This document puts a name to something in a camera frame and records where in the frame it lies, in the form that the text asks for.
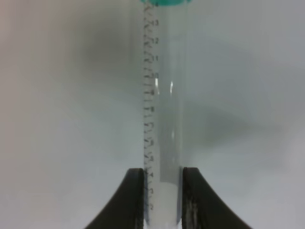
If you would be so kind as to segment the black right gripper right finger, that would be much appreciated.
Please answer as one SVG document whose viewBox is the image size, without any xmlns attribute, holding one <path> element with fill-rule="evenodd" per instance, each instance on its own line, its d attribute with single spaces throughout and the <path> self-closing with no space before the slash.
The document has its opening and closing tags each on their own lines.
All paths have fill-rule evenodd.
<svg viewBox="0 0 305 229">
<path fill-rule="evenodd" d="M 183 169 L 183 229 L 250 229 L 216 194 L 199 169 Z"/>
</svg>

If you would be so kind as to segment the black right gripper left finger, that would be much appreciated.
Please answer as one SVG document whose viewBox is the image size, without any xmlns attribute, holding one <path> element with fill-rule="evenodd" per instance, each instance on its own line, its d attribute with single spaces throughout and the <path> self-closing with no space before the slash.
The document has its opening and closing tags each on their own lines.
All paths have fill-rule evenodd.
<svg viewBox="0 0 305 229">
<path fill-rule="evenodd" d="M 144 170 L 128 169 L 102 211 L 87 229 L 142 229 L 144 226 Z"/>
</svg>

